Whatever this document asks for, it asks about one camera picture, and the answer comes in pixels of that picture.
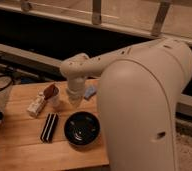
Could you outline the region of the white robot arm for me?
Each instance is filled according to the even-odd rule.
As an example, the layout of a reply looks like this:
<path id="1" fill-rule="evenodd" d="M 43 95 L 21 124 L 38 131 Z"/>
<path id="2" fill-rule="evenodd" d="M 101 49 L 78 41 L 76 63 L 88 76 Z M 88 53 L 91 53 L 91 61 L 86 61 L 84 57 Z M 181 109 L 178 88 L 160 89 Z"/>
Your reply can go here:
<path id="1" fill-rule="evenodd" d="M 192 51 L 175 39 L 156 39 L 60 64 L 69 99 L 97 77 L 97 108 L 111 171 L 178 171 L 175 113 L 192 78 Z"/>

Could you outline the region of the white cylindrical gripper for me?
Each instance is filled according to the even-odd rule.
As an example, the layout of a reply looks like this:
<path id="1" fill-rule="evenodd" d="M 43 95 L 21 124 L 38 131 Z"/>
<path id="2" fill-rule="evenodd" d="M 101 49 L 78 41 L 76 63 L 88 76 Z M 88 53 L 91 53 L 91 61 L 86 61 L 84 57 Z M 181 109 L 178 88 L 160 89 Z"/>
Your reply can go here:
<path id="1" fill-rule="evenodd" d="M 67 87 L 67 94 L 70 99 L 81 99 L 85 92 L 85 82 L 80 80 L 69 80 Z"/>

